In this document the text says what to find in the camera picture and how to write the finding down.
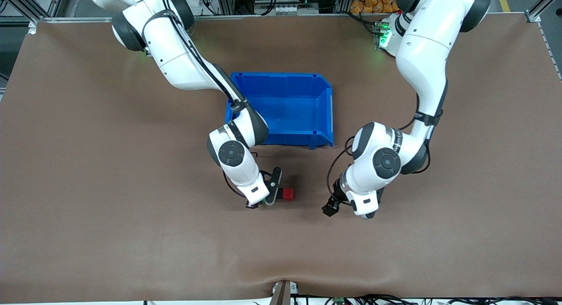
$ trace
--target black strap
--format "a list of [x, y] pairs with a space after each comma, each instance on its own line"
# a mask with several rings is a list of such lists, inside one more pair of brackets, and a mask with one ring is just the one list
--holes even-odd
[[412, 19], [410, 19], [405, 12], [402, 12], [402, 17], [406, 20], [406, 23], [410, 24], [412, 22]]
[[404, 29], [402, 23], [400, 23], [400, 17], [397, 17], [396, 21], [394, 21], [394, 27], [396, 27], [396, 32], [398, 32], [400, 36], [404, 36], [406, 29]]
[[242, 135], [242, 133], [240, 133], [240, 129], [238, 129], [238, 127], [236, 126], [235, 122], [233, 120], [228, 121], [228, 127], [230, 127], [232, 133], [234, 134], [234, 138], [239, 141], [240, 143], [243, 143], [246, 148], [249, 148], [244, 136]]
[[142, 27], [142, 39], [144, 38], [144, 28], [146, 27], [146, 25], [148, 23], [150, 23], [150, 21], [152, 21], [153, 19], [158, 19], [158, 18], [170, 18], [174, 21], [176, 21], [176, 23], [181, 23], [179, 21], [179, 18], [177, 17], [176, 13], [172, 10], [162, 10], [160, 12], [156, 12], [152, 17], [148, 18], [148, 20], [146, 21], [146, 23], [144, 24], [144, 26]]
[[431, 116], [431, 115], [427, 115], [426, 113], [421, 113], [420, 111], [416, 111], [416, 113], [414, 114], [414, 119], [418, 121], [422, 121], [426, 126], [429, 125], [437, 126], [442, 115], [443, 115], [443, 109], [441, 109], [439, 115], [437, 116]]
[[240, 111], [245, 109], [248, 105], [249, 105], [248, 99], [238, 101], [234, 105], [231, 105], [232, 113], [234, 114], [240, 113]]

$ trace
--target black cable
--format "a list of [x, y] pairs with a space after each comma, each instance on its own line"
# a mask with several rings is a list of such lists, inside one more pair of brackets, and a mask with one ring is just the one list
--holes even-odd
[[334, 161], [331, 162], [330, 168], [328, 169], [328, 173], [326, 174], [326, 187], [328, 188], [328, 191], [329, 191], [331, 197], [332, 197], [333, 199], [335, 199], [336, 201], [338, 201], [339, 203], [341, 203], [341, 204], [343, 204], [343, 205], [347, 205], [347, 206], [351, 206], [351, 204], [350, 204], [350, 203], [347, 203], [347, 202], [345, 202], [345, 201], [340, 201], [340, 200], [334, 195], [333, 191], [331, 190], [331, 187], [330, 187], [330, 174], [331, 174], [331, 170], [334, 168], [334, 165], [335, 165], [335, 163], [338, 161], [338, 159], [339, 159], [340, 157], [342, 157], [343, 154], [345, 154], [345, 153], [349, 154], [349, 151], [348, 151], [348, 150], [351, 149], [352, 146], [348, 146], [347, 144], [348, 144], [354, 137], [355, 137], [355, 136], [349, 137], [349, 138], [346, 140], [346, 143], [345, 143], [345, 145], [344, 145], [345, 147], [343, 148], [343, 151], [342, 151], [341, 153], [339, 153], [339, 155], [337, 155], [337, 156], [335, 157]]
[[364, 20], [363, 18], [358, 18], [357, 16], [355, 16], [353, 13], [351, 13], [349, 11], [340, 11], [339, 13], [349, 15], [355, 21], [358, 21], [358, 22], [361, 22], [361, 23], [367, 23], [367, 24], [370, 24], [370, 25], [375, 24], [375, 22], [367, 21], [367, 20]]
[[265, 12], [261, 13], [261, 14], [257, 14], [254, 11], [251, 11], [248, 2], [252, 1], [252, 0], [243, 0], [244, 1], [244, 7], [247, 9], [248, 13], [253, 14], [253, 15], [261, 15], [262, 17], [264, 15], [268, 15], [271, 11], [273, 11], [273, 9], [275, 9], [275, 4], [277, 3], [277, 0], [270, 0], [269, 1], [269, 6], [267, 7], [267, 9], [265, 10]]
[[205, 5], [207, 10], [211, 11], [213, 15], [218, 15], [218, 13], [215, 11], [215, 8], [211, 5], [211, 0], [207, 0], [207, 2], [203, 1], [203, 5]]
[[408, 126], [410, 126], [410, 125], [412, 125], [412, 123], [414, 123], [414, 120], [415, 120], [415, 118], [412, 117], [412, 119], [410, 119], [410, 121], [409, 121], [406, 125], [400, 127], [399, 130], [402, 131], [402, 130], [404, 130], [404, 129], [407, 129]]
[[228, 183], [227, 174], [224, 172], [224, 170], [223, 170], [223, 177], [224, 177], [224, 181], [227, 183], [227, 185], [228, 185], [228, 187], [231, 189], [231, 191], [233, 191], [234, 193], [236, 193], [236, 195], [238, 195], [239, 197], [244, 197], [244, 198], [245, 198], [245, 196], [244, 196], [242, 193], [236, 191], [236, 190], [232, 187], [232, 185], [231, 185], [230, 183]]
[[453, 298], [450, 301], [448, 301], [448, 304], [453, 304], [453, 303], [464, 303], [464, 304], [468, 304], [468, 305], [497, 305], [497, 303], [501, 302], [501, 301], [526, 301], [528, 303], [532, 303], [533, 305], [541, 305], [542, 304], [542, 300], [540, 299], [530, 299], [527, 297], [521, 297], [521, 296], [510, 296], [510, 297], [504, 297], [504, 298]]
[[361, 23], [363, 23], [363, 27], [367, 30], [367, 32], [369, 32], [369, 33], [371, 33], [371, 34], [373, 34], [373, 35], [376, 35], [376, 34], [377, 34], [377, 33], [373, 32], [372, 29], [370, 29], [369, 27], [367, 27], [367, 21], [365, 21], [365, 20], [363, 19], [363, 17], [361, 16], [361, 13], [359, 13], [359, 19], [361, 20]]
[[[437, 118], [441, 117], [443, 115], [443, 110], [440, 111], [439, 115], [437, 115]], [[429, 140], [426, 140], [424, 142], [425, 145], [425, 149], [427, 150], [427, 164], [425, 165], [425, 167], [419, 171], [415, 171], [412, 172], [414, 175], [417, 173], [422, 173], [425, 170], [427, 170], [429, 168], [429, 165], [431, 165], [431, 153], [429, 152]]]
[[392, 304], [397, 304], [399, 302], [399, 303], [402, 303], [403, 305], [418, 305], [416, 303], [412, 303], [411, 301], [406, 301], [406, 300], [403, 300], [399, 297], [396, 297], [394, 295], [389, 295], [389, 294], [369, 294], [369, 295], [365, 295], [365, 296], [361, 297], [361, 299], [364, 299], [369, 304], [373, 303], [375, 305], [376, 305], [376, 301], [378, 299], [380, 299], [382, 301], [387, 301], [388, 303], [392, 303]]
[[[162, 3], [164, 4], [165, 9], [171, 11], [171, 9], [169, 7], [166, 7], [166, 0], [162, 0]], [[234, 100], [232, 95], [227, 91], [227, 88], [215, 77], [215, 75], [213, 75], [213, 73], [211, 73], [211, 71], [209, 70], [209, 68], [207, 67], [205, 62], [203, 61], [201, 55], [199, 55], [199, 52], [197, 51], [197, 49], [195, 49], [195, 45], [193, 45], [193, 43], [191, 41], [189, 43], [187, 43], [187, 41], [185, 41], [185, 38], [183, 37], [179, 28], [177, 27], [178, 23], [176, 22], [176, 20], [172, 17], [169, 17], [169, 19], [170, 19], [170, 22], [172, 23], [172, 26], [174, 27], [177, 35], [180, 37], [180, 39], [184, 43], [185, 47], [187, 47], [189, 53], [191, 53], [191, 55], [193, 55], [193, 57], [195, 58], [197, 63], [199, 63], [201, 68], [203, 68], [203, 70], [205, 70], [207, 75], [209, 75], [209, 77], [211, 77], [211, 79], [213, 79], [213, 81], [216, 83], [216, 85], [218, 85], [218, 87], [221, 89], [221, 91], [231, 101], [231, 107], [233, 107], [237, 103], [239, 103], [239, 100]]]

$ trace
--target wires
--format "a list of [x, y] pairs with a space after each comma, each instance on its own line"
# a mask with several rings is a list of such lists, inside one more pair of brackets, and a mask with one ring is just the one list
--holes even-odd
[[411, 301], [406, 301], [394, 295], [388, 294], [369, 294], [363, 297], [355, 298], [356, 301], [359, 301], [359, 299], [363, 300], [368, 305], [378, 305], [377, 301], [379, 300], [391, 303], [392, 305], [418, 305], [417, 303], [412, 303]]
[[495, 305], [501, 301], [527, 301], [533, 305], [542, 305], [542, 299], [530, 299], [520, 296], [510, 296], [504, 298], [454, 298], [448, 301], [449, 304], [464, 303], [468, 305]]
[[223, 170], [223, 177], [224, 177], [224, 181], [227, 183], [227, 185], [228, 185], [228, 187], [230, 188], [231, 191], [233, 191], [234, 193], [236, 193], [236, 195], [238, 195], [239, 197], [244, 197], [244, 198], [245, 198], [244, 194], [242, 194], [242, 193], [236, 191], [236, 190], [232, 187], [232, 185], [228, 182], [227, 174], [225, 173], [224, 170]]
[[[173, 12], [170, 8], [170, 0], [162, 0], [162, 3], [164, 5], [164, 9], [166, 11]], [[219, 89], [231, 101], [231, 106], [233, 107], [233, 106], [237, 105], [237, 103], [239, 103], [239, 100], [233, 99], [232, 95], [228, 92], [227, 88], [209, 70], [209, 68], [207, 67], [207, 64], [205, 63], [205, 61], [203, 61], [203, 59], [202, 59], [201, 55], [199, 55], [199, 52], [197, 51], [197, 49], [195, 49], [195, 45], [193, 45], [191, 40], [189, 42], [187, 42], [185, 40], [185, 37], [183, 36], [181, 31], [183, 31], [186, 35], [187, 35], [187, 32], [185, 31], [185, 28], [183, 28], [183, 27], [182, 27], [182, 30], [180, 30], [178, 28], [177, 25], [180, 24], [180, 21], [177, 19], [177, 17], [171, 17], [170, 15], [163, 15], [163, 17], [168, 17], [170, 19], [170, 22], [171, 22], [172, 26], [174, 27], [174, 30], [176, 31], [176, 33], [179, 36], [179, 38], [181, 39], [181, 41], [184, 43], [185, 47], [188, 49], [189, 53], [191, 53], [191, 55], [193, 55], [195, 61], [197, 61], [197, 63], [199, 63], [201, 68], [203, 68], [203, 70], [207, 73], [207, 75], [209, 75], [209, 77], [211, 77], [211, 79], [213, 79], [213, 81], [216, 83], [216, 85], [219, 87]]]
[[[439, 115], [437, 115], [437, 118], [441, 117], [442, 115], [443, 115], [443, 109], [441, 109]], [[421, 169], [419, 171], [412, 172], [414, 175], [416, 173], [424, 172], [425, 170], [427, 170], [429, 168], [429, 165], [431, 165], [431, 153], [429, 153], [429, 140], [428, 139], [425, 140], [424, 145], [425, 145], [425, 149], [427, 151], [427, 164], [425, 165], [425, 167], [423, 169]]]
[[363, 23], [363, 27], [365, 27], [365, 29], [367, 30], [367, 32], [373, 34], [373, 35], [377, 35], [378, 33], [375, 33], [372, 29], [370, 29], [369, 27], [367, 27], [367, 25], [375, 25], [375, 22], [371, 22], [371, 21], [367, 21], [365, 19], [363, 19], [363, 17], [361, 16], [361, 13], [359, 13], [359, 17], [355, 16], [353, 13], [348, 12], [348, 11], [340, 11], [339, 13], [342, 14], [346, 14], [349, 15], [352, 19], [354, 19], [355, 21], [361, 22]]
[[254, 14], [254, 15], [261, 15], [262, 17], [263, 17], [264, 15], [268, 15], [271, 11], [273, 11], [273, 9], [275, 9], [275, 4], [277, 3], [277, 0], [271, 0], [271, 1], [269, 1], [269, 6], [268, 6], [267, 9], [265, 10], [265, 12], [263, 12], [263, 13], [261, 13], [261, 14], [256, 14], [256, 13], [254, 13], [253, 11], [251, 11], [251, 8], [250, 8], [249, 5], [248, 5], [248, 2], [249, 2], [249, 1], [252, 1], [252, 0], [249, 0], [249, 1], [243, 0], [243, 1], [244, 1], [244, 7], [245, 7], [246, 10], [248, 11], [248, 13]]
[[[257, 154], [255, 151], [251, 151], [250, 153], [251, 153], [252, 155], [254, 155], [254, 156], [257, 158], [258, 154]], [[243, 195], [242, 193], [236, 191], [236, 189], [234, 189], [234, 188], [232, 187], [232, 185], [228, 182], [227, 174], [225, 173], [224, 170], [223, 170], [223, 177], [224, 177], [224, 181], [227, 183], [227, 185], [228, 185], [228, 187], [229, 187], [229, 189], [230, 189], [231, 191], [233, 191], [233, 192], [234, 192], [236, 195], [238, 195], [239, 197], [244, 197], [244, 198], [245, 198], [245, 195]]]
[[205, 5], [205, 7], [207, 8], [207, 10], [211, 11], [211, 13], [213, 15], [218, 15], [218, 13], [215, 11], [215, 9], [213, 8], [213, 5], [211, 3], [211, 0], [207, 0], [207, 2], [203, 1], [203, 4]]
[[342, 151], [341, 153], [339, 153], [339, 155], [337, 155], [337, 156], [335, 157], [334, 161], [331, 162], [330, 168], [328, 169], [328, 173], [326, 174], [326, 187], [328, 188], [328, 192], [330, 193], [331, 197], [332, 197], [333, 199], [335, 199], [336, 201], [338, 201], [339, 203], [341, 203], [341, 204], [343, 204], [343, 205], [347, 205], [347, 206], [351, 206], [350, 203], [347, 203], [347, 202], [345, 202], [345, 201], [340, 201], [340, 199], [338, 199], [338, 198], [334, 195], [334, 192], [331, 190], [331, 187], [330, 187], [330, 174], [331, 174], [331, 170], [334, 168], [335, 163], [338, 161], [338, 159], [339, 159], [340, 157], [343, 156], [343, 154], [353, 155], [352, 153], [349, 152], [349, 150], [351, 150], [352, 145], [351, 145], [351, 146], [348, 146], [347, 144], [349, 144], [349, 142], [350, 142], [354, 137], [355, 137], [355, 136], [349, 137], [349, 138], [346, 140], [346, 143], [345, 143], [345, 145], [344, 145], [345, 147], [343, 148], [343, 151]]

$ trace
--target aluminum frame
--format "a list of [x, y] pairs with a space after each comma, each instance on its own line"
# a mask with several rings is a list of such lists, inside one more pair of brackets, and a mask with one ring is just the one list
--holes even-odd
[[2, 25], [20, 25], [25, 22], [38, 23], [43, 18], [54, 17], [61, 7], [61, 0], [51, 0], [47, 10], [35, 0], [7, 0], [22, 17], [0, 17]]
[[539, 0], [530, 9], [525, 11], [525, 17], [529, 23], [540, 22], [540, 14], [548, 6], [550, 6], [556, 0]]

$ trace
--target cable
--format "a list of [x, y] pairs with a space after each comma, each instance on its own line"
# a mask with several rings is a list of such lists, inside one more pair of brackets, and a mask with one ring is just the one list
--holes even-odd
[[251, 11], [250, 7], [248, 6], [249, 1], [247, 1], [247, 0], [243, 0], [243, 1], [244, 1], [244, 7], [247, 9], [248, 13], [253, 14], [253, 15], [261, 15], [262, 17], [264, 15], [268, 15], [271, 11], [273, 11], [273, 9], [275, 9], [275, 4], [277, 3], [277, 0], [269, 1], [269, 6], [265, 10], [265, 12], [263, 12], [261, 14], [257, 14], [254, 11]]
[[533, 305], [542, 305], [542, 300], [540, 299], [530, 299], [527, 297], [521, 297], [521, 296], [510, 296], [510, 297], [504, 297], [504, 298], [453, 298], [450, 301], [448, 301], [448, 304], [453, 304], [453, 303], [464, 303], [464, 304], [468, 304], [468, 305], [496, 305], [497, 303], [501, 302], [501, 301], [526, 301], [528, 303], [531, 303]]
[[215, 9], [213, 8], [213, 5], [211, 4], [211, 0], [207, 0], [207, 2], [205, 3], [205, 1], [203, 1], [203, 5], [205, 5], [205, 7], [207, 8], [207, 10], [211, 11], [211, 13], [213, 13], [213, 15], [218, 15], [218, 13], [215, 11]]
[[[162, 0], [162, 3], [163, 3], [164, 8], [166, 10], [172, 11], [169, 7], [169, 0]], [[168, 17], [168, 18], [170, 19], [170, 22], [172, 23], [172, 26], [174, 27], [177, 35], [180, 37], [180, 39], [184, 43], [185, 47], [187, 47], [189, 53], [191, 53], [191, 55], [193, 55], [194, 59], [197, 61], [197, 63], [199, 63], [201, 68], [203, 68], [203, 70], [205, 70], [207, 75], [209, 75], [209, 77], [211, 77], [211, 79], [213, 79], [213, 81], [217, 84], [217, 86], [221, 89], [221, 91], [231, 101], [231, 107], [237, 105], [237, 103], [239, 103], [239, 100], [234, 100], [232, 95], [228, 92], [227, 88], [215, 77], [215, 75], [213, 75], [213, 73], [211, 73], [211, 71], [209, 70], [209, 68], [207, 67], [205, 62], [203, 61], [201, 55], [199, 55], [199, 52], [197, 51], [197, 49], [195, 49], [195, 45], [193, 45], [193, 43], [191, 41], [189, 41], [189, 43], [187, 43], [187, 41], [185, 41], [185, 38], [183, 37], [183, 35], [180, 32], [180, 29], [177, 27], [177, 24], [179, 23], [179, 21], [172, 18], [172, 17]]]
[[[442, 115], [443, 115], [443, 109], [441, 109], [439, 115], [437, 115], [437, 118], [441, 117]], [[427, 150], [427, 165], [425, 165], [425, 167], [419, 171], [412, 172], [413, 174], [422, 173], [429, 168], [429, 165], [431, 165], [431, 154], [429, 153], [429, 140], [425, 140], [424, 145], [425, 145], [425, 149]]]
[[369, 27], [367, 27], [367, 23], [366, 21], [363, 19], [363, 17], [361, 17], [361, 13], [359, 13], [359, 19], [361, 20], [361, 23], [363, 23], [363, 27], [367, 30], [367, 32], [373, 34], [373, 35], [377, 35], [375, 32], [373, 32], [372, 29], [369, 29]]
[[347, 202], [345, 202], [345, 201], [340, 201], [340, 199], [338, 199], [338, 198], [334, 195], [333, 191], [331, 190], [331, 187], [330, 187], [330, 173], [331, 173], [331, 170], [334, 168], [334, 165], [335, 165], [335, 163], [338, 161], [338, 159], [339, 159], [344, 153], [349, 154], [348, 149], [351, 149], [351, 146], [348, 147], [347, 144], [348, 144], [354, 137], [355, 137], [355, 136], [349, 137], [349, 138], [346, 140], [346, 143], [345, 143], [345, 145], [344, 145], [345, 147], [343, 148], [343, 151], [342, 151], [341, 153], [339, 153], [339, 155], [337, 155], [337, 156], [335, 157], [334, 161], [331, 162], [330, 168], [328, 169], [328, 173], [326, 174], [326, 187], [328, 188], [328, 191], [329, 191], [331, 197], [332, 197], [333, 199], [335, 199], [336, 201], [338, 201], [340, 204], [347, 205], [347, 206], [351, 206], [351, 204], [350, 204], [350, 203], [347, 203]]
[[407, 123], [406, 125], [404, 125], [404, 126], [400, 127], [400, 128], [399, 128], [399, 130], [401, 130], [401, 131], [402, 131], [402, 130], [404, 130], [404, 129], [407, 129], [407, 128], [408, 128], [408, 126], [410, 126], [410, 125], [412, 125], [412, 123], [414, 123], [414, 120], [415, 120], [415, 118], [414, 118], [414, 117], [412, 117], [412, 119], [410, 119], [410, 121], [409, 121], [409, 122], [408, 122], [408, 123]]
[[350, 16], [352, 19], [354, 19], [355, 21], [362, 22], [362, 23], [367, 23], [367, 24], [370, 24], [370, 25], [375, 25], [375, 22], [367, 21], [367, 20], [364, 20], [363, 18], [358, 18], [357, 16], [355, 16], [355, 15], [354, 15], [353, 13], [351, 13], [351, 12], [348, 12], [348, 11], [340, 11], [339, 13], [349, 15], [349, 16]]
[[236, 191], [236, 190], [232, 187], [232, 185], [231, 185], [230, 183], [228, 183], [227, 174], [224, 172], [224, 170], [223, 170], [223, 177], [224, 177], [224, 181], [227, 183], [227, 185], [228, 185], [228, 187], [231, 189], [231, 191], [233, 191], [234, 193], [236, 193], [236, 195], [238, 195], [239, 197], [244, 197], [244, 199], [245, 199], [245, 196], [244, 196], [242, 193]]
[[372, 35], [379, 35], [379, 33], [375, 33], [372, 29], [367, 27], [367, 25], [375, 25], [375, 22], [364, 20], [363, 17], [361, 16], [361, 13], [359, 13], [359, 17], [356, 17], [353, 13], [350, 13], [348, 11], [340, 11], [339, 13], [349, 15], [355, 21], [361, 22], [363, 24], [363, 27], [365, 27], [365, 29], [367, 30], [367, 32], [371, 33]]

